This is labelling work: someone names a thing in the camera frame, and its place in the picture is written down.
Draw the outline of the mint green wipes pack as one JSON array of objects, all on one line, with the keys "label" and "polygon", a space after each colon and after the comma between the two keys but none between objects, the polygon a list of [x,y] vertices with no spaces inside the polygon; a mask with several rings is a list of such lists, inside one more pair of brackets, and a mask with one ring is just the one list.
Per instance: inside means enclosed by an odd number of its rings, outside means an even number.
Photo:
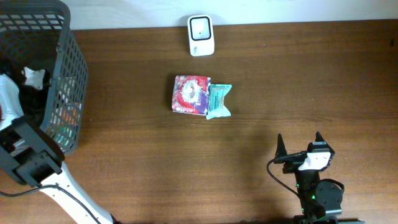
[{"label": "mint green wipes pack", "polygon": [[232,89],[230,84],[211,84],[209,95],[209,107],[206,119],[229,117],[231,112],[224,105],[226,95]]}]

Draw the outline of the red purple tissue pack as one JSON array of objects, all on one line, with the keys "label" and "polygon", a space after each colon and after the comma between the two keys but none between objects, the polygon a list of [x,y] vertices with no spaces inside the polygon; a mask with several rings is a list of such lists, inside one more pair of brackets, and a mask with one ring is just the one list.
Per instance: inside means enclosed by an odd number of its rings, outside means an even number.
[{"label": "red purple tissue pack", "polygon": [[177,75],[172,94],[172,111],[205,116],[209,107],[211,78]]}]

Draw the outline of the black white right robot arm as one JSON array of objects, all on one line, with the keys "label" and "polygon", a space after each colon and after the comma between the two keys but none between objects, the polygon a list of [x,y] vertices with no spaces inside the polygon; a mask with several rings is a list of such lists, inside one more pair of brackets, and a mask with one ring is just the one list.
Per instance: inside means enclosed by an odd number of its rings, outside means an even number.
[{"label": "black white right robot arm", "polygon": [[[362,223],[361,220],[340,220],[341,203],[345,187],[333,179],[321,179],[320,172],[330,166],[335,151],[317,132],[315,140],[308,144],[307,150],[288,154],[282,135],[277,137],[275,156],[267,163],[268,174],[281,186],[295,194],[300,200],[301,215],[293,217],[293,223]],[[270,171],[271,164],[283,164],[284,174],[294,174],[296,189],[292,189]]]}]

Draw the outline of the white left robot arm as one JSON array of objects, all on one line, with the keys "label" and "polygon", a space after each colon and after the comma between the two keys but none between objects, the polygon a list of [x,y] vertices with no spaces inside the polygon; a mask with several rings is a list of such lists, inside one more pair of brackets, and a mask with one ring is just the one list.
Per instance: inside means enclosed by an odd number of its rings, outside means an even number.
[{"label": "white left robot arm", "polygon": [[1,170],[30,190],[5,193],[15,198],[42,192],[52,198],[76,223],[116,223],[72,177],[58,144],[25,118],[19,86],[1,71]]}]

